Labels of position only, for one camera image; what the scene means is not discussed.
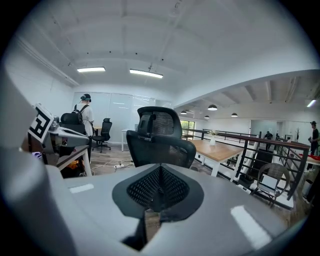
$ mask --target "person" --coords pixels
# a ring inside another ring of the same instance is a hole
[[[270,133],[269,131],[266,132],[266,135],[264,135],[264,137],[267,140],[271,140],[274,136],[272,135],[272,133]],[[265,151],[269,151],[271,144],[266,143],[265,144]]]
[[[312,138],[309,138],[309,141],[311,143],[311,155],[314,155],[316,152],[316,149],[318,148],[318,143],[319,143],[319,131],[317,129],[317,123],[315,121],[310,122],[311,127],[313,129],[312,131]],[[307,170],[312,169],[312,164],[308,164],[307,166]],[[306,195],[306,197],[302,197],[302,199],[309,204],[311,202],[311,200],[313,199],[313,197],[316,194],[316,190],[319,188],[319,182],[320,182],[320,178],[319,178],[319,174],[315,177],[315,180],[308,192],[308,194]]]
[[[83,120],[83,124],[85,127],[86,135],[89,137],[88,158],[90,161],[91,147],[92,147],[92,136],[94,135],[94,130],[93,130],[94,112],[92,110],[92,107],[90,106],[90,102],[91,102],[90,94],[85,93],[84,95],[81,96],[80,99],[81,99],[81,102],[76,105],[77,110],[80,111],[85,105],[89,105],[82,111],[81,114],[82,114],[82,120]]]

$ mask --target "ceiling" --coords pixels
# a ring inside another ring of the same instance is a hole
[[[16,39],[71,86],[134,85],[176,95],[283,41],[277,21],[287,19],[277,1],[44,0],[25,19]],[[101,66],[106,72],[77,72]],[[163,78],[129,73],[150,66]],[[269,82],[272,101],[285,99],[293,78]],[[305,82],[309,88],[315,79],[297,82],[292,102],[302,103],[308,94]],[[266,101],[265,89],[264,83],[248,84],[185,107]]]

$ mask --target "person wearing white shirt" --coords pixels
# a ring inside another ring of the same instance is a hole
[[[93,123],[94,123],[94,112],[92,110],[92,107],[90,106],[90,102],[91,102],[91,96],[88,93],[85,93],[84,95],[81,96],[81,102],[78,103],[76,105],[76,109],[81,111],[81,109],[85,106],[85,105],[89,105],[87,106],[83,111],[82,111],[82,121],[85,127],[85,132],[86,135],[89,137],[89,148],[88,148],[88,157],[90,160],[90,156],[91,156],[91,146],[92,146],[92,136],[94,135],[94,131],[93,131]]]

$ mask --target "flower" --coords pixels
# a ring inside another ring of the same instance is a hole
[[[218,132],[216,130],[211,130],[209,131],[209,134],[213,137],[215,137],[216,135],[218,135]]]

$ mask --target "white shirt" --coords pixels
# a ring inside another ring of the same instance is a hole
[[[76,105],[76,109],[80,111],[85,105],[87,105],[87,104],[79,103],[79,104]],[[85,127],[86,134],[88,136],[94,135],[94,132],[92,130],[92,125],[91,125],[91,123],[94,121],[94,112],[93,112],[91,106],[87,106],[83,110],[83,112],[82,112],[82,120],[83,120],[83,124],[84,124],[84,127]]]

